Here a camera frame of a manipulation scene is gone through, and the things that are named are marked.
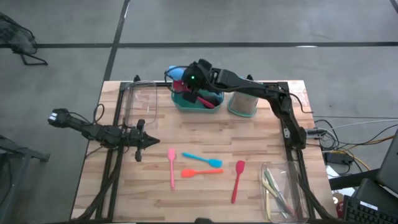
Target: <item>power strip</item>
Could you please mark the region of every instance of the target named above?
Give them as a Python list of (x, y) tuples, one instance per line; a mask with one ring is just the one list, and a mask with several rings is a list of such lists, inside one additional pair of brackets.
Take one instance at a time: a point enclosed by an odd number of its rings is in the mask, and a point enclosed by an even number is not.
[(324, 160), (326, 163), (332, 162), (336, 164), (351, 164), (353, 163), (353, 158), (347, 154), (343, 153), (325, 153)]

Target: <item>concrete floor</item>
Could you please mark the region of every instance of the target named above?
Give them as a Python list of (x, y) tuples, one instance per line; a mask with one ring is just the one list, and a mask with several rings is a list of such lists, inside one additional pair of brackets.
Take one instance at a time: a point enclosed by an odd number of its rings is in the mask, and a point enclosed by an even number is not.
[[(31, 29), (40, 44), (112, 43), (123, 2), (0, 0), (0, 11)], [(120, 42), (398, 41), (397, 20), (388, 0), (134, 0)], [(9, 49), (0, 49), (0, 133), (51, 153), (47, 164), (32, 163), (13, 223), (69, 218), (87, 141), (70, 129), (49, 126), (47, 118), (53, 108), (91, 117), (110, 52), (39, 49), (37, 56), (49, 66), (27, 67)], [(397, 53), (396, 47), (118, 49), (110, 80), (134, 75), (161, 80), (169, 65), (203, 57), (258, 80), (305, 80), (314, 115), (339, 126), (398, 119)], [(362, 142), (395, 123), (336, 132), (341, 141)], [(358, 147), (353, 153), (375, 169), (388, 145)], [(351, 172), (358, 169), (352, 166)]]

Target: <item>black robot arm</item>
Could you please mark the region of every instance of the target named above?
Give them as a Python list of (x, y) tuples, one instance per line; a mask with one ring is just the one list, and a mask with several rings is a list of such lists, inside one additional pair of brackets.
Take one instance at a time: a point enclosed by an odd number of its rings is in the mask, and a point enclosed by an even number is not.
[(296, 149), (305, 148), (307, 134), (295, 119), (292, 99), (284, 83), (258, 83), (243, 79), (227, 69), (212, 68), (211, 64), (203, 59), (193, 62), (185, 69), (182, 81), (190, 89), (182, 93), (183, 97), (191, 102), (196, 101), (200, 89), (212, 92), (237, 91), (267, 100), (272, 112), (286, 127), (287, 131), (284, 131), (284, 134), (290, 135), (290, 146)]
[(130, 127), (130, 131), (123, 131), (117, 126), (89, 123), (72, 116), (67, 109), (54, 109), (47, 120), (50, 125), (57, 128), (72, 128), (81, 132), (88, 140), (95, 140), (108, 149), (117, 148), (120, 145), (137, 147), (136, 161), (142, 159), (141, 150), (160, 142), (159, 139), (149, 136), (144, 131), (145, 120), (140, 119), (136, 127)]

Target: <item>keyboard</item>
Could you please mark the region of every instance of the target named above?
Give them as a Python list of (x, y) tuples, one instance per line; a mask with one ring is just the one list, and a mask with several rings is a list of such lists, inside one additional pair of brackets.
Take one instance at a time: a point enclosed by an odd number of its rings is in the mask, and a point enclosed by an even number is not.
[(374, 205), (362, 202), (350, 196), (344, 196), (344, 220), (357, 223), (395, 224), (398, 214), (382, 211)]

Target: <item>wooden table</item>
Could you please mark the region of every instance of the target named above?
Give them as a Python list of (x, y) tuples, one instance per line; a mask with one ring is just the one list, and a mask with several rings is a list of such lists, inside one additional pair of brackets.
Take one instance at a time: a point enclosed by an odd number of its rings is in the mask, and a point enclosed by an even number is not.
[[(288, 81), (290, 92), (301, 98), (305, 111), (310, 111), (307, 92), (302, 80)], [(100, 103), (105, 113), (99, 123), (112, 124), (120, 82), (104, 82)], [(154, 88), (137, 89), (142, 96), (153, 94)], [(147, 133), (160, 139), (142, 153), (142, 162), (134, 160), (136, 148), (123, 156), (114, 222), (193, 222), (197, 217), (207, 217), (214, 222), (266, 222), (261, 203), (258, 173), (263, 162), (285, 162), (285, 147), (280, 121), (266, 100), (260, 99), (253, 118), (231, 114), (226, 102), (215, 114), (181, 113), (170, 99), (166, 87), (158, 87), (157, 122)], [(294, 113), (299, 125), (313, 128), (311, 114), (302, 113), (298, 101)], [(134, 104), (134, 118), (153, 119), (145, 103)], [(309, 139), (308, 143), (316, 144)], [(90, 142), (87, 153), (99, 146)], [(170, 190), (168, 148), (176, 150), (174, 162), (175, 191)], [(182, 157), (191, 152), (223, 161), (223, 174), (197, 175), (190, 179), (180, 176), (182, 169), (209, 169), (208, 164)], [(303, 150), (310, 188), (326, 210), (336, 216), (329, 181), (319, 147), (307, 146)], [(106, 149), (86, 159), (81, 174), (72, 218), (78, 217), (94, 199), (101, 185)], [(241, 175), (238, 197), (231, 204), (238, 160), (246, 161)]]

